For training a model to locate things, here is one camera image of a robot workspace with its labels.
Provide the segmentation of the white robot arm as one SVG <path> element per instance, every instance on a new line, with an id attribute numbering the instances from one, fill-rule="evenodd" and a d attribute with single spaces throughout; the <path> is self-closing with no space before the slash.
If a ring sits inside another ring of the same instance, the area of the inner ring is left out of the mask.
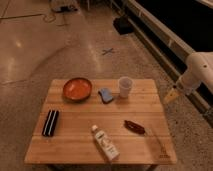
<path id="1" fill-rule="evenodd" d="M 202 83 L 213 94 L 213 52 L 194 52 L 186 59 L 187 69 L 164 97 L 168 104 L 181 95 L 190 95 Z"/>

